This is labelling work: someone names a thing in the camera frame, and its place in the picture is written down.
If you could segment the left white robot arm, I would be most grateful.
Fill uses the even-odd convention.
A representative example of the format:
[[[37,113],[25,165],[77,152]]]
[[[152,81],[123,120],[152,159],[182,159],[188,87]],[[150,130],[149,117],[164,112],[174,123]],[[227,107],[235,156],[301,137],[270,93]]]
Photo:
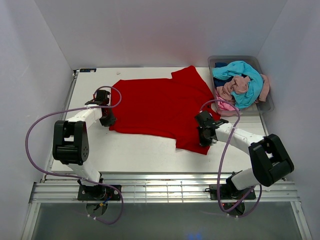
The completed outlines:
[[[88,160],[90,147],[88,129],[99,122],[103,127],[115,124],[116,118],[111,106],[111,93],[98,90],[92,100],[85,103],[85,109],[67,120],[58,120],[53,130],[53,158],[70,168],[81,179],[90,180],[88,193],[100,200],[106,195],[106,187],[100,184],[102,174]]]

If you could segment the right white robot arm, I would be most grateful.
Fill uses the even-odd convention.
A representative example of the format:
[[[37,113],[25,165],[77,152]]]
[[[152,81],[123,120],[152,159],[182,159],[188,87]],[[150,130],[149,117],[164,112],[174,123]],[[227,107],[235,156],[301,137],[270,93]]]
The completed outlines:
[[[202,147],[210,146],[214,140],[224,142],[250,158],[251,168],[233,173],[226,183],[213,189],[222,199],[241,198],[251,187],[269,187],[294,171],[294,163],[277,135],[262,136],[235,128],[225,119],[214,120],[208,111],[198,113],[195,120]]]

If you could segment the red t shirt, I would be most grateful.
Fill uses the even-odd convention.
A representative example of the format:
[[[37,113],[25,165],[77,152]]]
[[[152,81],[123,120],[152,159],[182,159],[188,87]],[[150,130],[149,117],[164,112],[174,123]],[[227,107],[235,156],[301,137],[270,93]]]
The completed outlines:
[[[171,78],[119,80],[111,91],[116,122],[110,130],[174,139],[178,149],[206,155],[195,119],[213,94],[194,66],[171,73]]]

